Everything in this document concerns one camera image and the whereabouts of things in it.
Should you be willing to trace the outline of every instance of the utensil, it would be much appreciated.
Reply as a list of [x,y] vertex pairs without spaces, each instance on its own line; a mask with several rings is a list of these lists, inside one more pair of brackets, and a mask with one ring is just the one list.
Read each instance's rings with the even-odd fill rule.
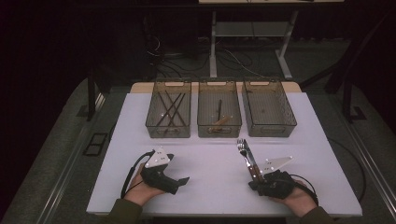
[[238,147],[239,153],[244,157],[247,163],[247,169],[250,172],[251,178],[255,182],[263,182],[262,171],[254,160],[253,154],[248,147],[248,142],[244,138],[236,140],[236,146]]

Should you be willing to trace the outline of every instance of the table surface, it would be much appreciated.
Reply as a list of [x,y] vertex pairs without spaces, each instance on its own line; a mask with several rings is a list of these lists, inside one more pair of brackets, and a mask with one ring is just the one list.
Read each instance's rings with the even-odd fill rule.
[[[148,202],[144,217],[287,217],[284,205],[260,197],[251,180],[236,138],[199,138],[197,87],[192,85],[191,137],[151,139],[145,126],[152,83],[137,83],[125,98],[87,212],[107,214],[120,197],[125,177],[138,157],[163,147],[175,155],[165,170],[171,178],[190,181],[176,195],[164,194]],[[335,158],[307,95],[298,85],[284,83],[297,126],[289,138],[249,137],[241,94],[243,125],[239,137],[247,142],[260,167],[265,159],[292,156],[281,168],[301,175],[315,187],[319,204],[333,217],[361,216],[361,206]]]

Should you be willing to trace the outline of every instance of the sleeve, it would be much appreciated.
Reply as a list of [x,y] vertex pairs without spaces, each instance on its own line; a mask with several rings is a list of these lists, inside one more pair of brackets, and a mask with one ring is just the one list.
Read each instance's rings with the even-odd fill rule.
[[322,207],[312,209],[300,219],[301,224],[333,224],[334,220]]
[[136,224],[139,223],[143,208],[130,201],[117,199],[108,216],[100,224]]

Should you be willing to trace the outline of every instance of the metal mesh basket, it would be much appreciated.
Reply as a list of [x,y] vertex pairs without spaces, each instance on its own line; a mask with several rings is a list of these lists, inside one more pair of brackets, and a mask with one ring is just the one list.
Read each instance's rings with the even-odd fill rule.
[[157,78],[146,127],[151,138],[188,138],[191,119],[191,80]]
[[200,137],[239,136],[242,120],[233,78],[200,79],[197,121]]
[[243,100],[251,137],[289,137],[297,125],[279,77],[245,77]]

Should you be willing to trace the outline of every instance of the hand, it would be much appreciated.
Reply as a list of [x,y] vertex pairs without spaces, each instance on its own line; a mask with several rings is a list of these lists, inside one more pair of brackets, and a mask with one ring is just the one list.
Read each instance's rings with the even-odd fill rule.
[[[296,182],[305,186],[305,184],[300,180],[295,180]],[[305,191],[299,188],[294,188],[291,195],[285,199],[271,198],[270,200],[285,204],[297,217],[303,217],[305,214],[310,212],[312,209],[318,207],[314,200]]]
[[137,203],[140,206],[143,206],[151,198],[164,193],[163,190],[152,188],[143,181],[143,178],[140,175],[143,167],[144,163],[141,163],[139,166],[139,170],[131,181],[132,189],[129,189],[124,197],[125,200]]

